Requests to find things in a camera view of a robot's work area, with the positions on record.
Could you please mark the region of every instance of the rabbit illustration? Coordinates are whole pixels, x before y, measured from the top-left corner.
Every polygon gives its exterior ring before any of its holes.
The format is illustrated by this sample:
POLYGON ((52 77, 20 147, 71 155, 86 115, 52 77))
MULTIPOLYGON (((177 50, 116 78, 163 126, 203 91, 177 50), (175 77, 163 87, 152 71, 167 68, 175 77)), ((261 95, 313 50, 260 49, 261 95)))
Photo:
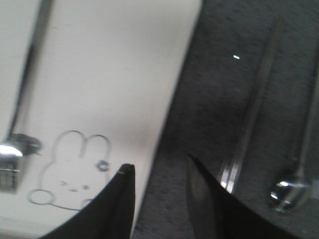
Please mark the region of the rabbit illustration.
POLYGON ((110 151, 111 143, 102 135, 86 137, 75 130, 60 134, 29 201, 69 210, 85 207, 110 180, 110 151))

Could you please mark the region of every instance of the bunny ears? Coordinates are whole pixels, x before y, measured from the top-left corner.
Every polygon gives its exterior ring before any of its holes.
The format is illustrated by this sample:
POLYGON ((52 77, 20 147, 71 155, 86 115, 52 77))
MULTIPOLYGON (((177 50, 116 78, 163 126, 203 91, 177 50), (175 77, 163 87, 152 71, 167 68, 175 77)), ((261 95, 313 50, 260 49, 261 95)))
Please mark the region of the bunny ears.
POLYGON ((69 130, 61 133, 54 141, 51 160, 52 162, 69 161, 74 158, 96 160, 98 157, 100 159, 98 169, 104 171, 110 153, 111 142, 105 136, 94 134, 86 137, 80 131, 69 130))

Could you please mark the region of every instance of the spoon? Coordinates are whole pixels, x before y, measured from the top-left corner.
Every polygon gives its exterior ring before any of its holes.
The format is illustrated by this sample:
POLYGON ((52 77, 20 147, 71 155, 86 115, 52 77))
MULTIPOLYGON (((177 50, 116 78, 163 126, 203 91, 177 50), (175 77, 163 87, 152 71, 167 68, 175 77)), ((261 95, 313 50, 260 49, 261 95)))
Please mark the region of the spoon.
POLYGON ((23 75, 21 78, 20 89, 18 92, 15 110, 10 122, 9 131, 3 143, 0 144, 0 191, 15 191, 17 183, 20 178, 21 160, 23 158, 23 142, 15 140, 13 133, 20 108, 25 94, 25 89, 29 81, 29 73, 31 66, 35 61, 36 51, 40 48, 42 36, 45 32, 45 26, 48 20, 52 0, 42 0, 38 16, 36 19, 35 27, 33 30, 32 39, 30 41, 29 49, 27 52, 26 61, 24 64, 23 75))
POLYGON ((305 162, 309 151, 310 139, 315 114, 319 101, 319 62, 317 75, 314 82, 314 91, 308 109, 308 115, 304 126, 302 143, 297 157, 297 166, 294 172, 281 177, 270 192, 270 202, 273 210, 280 213, 289 213, 300 207, 309 197, 312 181, 305 176, 305 162))

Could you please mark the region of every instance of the gray fabric surface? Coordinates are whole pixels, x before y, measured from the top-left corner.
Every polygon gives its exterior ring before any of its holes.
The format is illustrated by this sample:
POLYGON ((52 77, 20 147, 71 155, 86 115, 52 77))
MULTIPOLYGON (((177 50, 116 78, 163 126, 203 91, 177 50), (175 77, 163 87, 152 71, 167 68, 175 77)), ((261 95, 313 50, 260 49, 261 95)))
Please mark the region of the gray fabric surface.
MULTIPOLYGON (((219 177, 232 158, 257 65, 278 16, 283 37, 243 165, 236 197, 305 239, 319 238, 319 201, 292 215, 267 207, 275 176, 293 165, 317 63, 319 1, 210 0, 203 11, 163 132, 134 239, 192 239, 185 199, 187 153, 219 177)), ((316 121, 307 174, 318 178, 316 121)))

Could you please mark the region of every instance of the bunny drawing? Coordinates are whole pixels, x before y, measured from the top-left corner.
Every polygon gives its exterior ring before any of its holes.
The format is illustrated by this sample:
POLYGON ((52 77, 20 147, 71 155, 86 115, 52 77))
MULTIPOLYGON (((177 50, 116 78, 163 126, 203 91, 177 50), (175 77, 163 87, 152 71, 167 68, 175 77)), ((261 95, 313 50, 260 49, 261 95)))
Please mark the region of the bunny drawing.
POLYGON ((99 134, 86 137, 70 130, 53 143, 51 162, 38 177, 38 188, 28 193, 28 200, 38 205, 80 210, 110 180, 108 159, 110 141, 99 134))

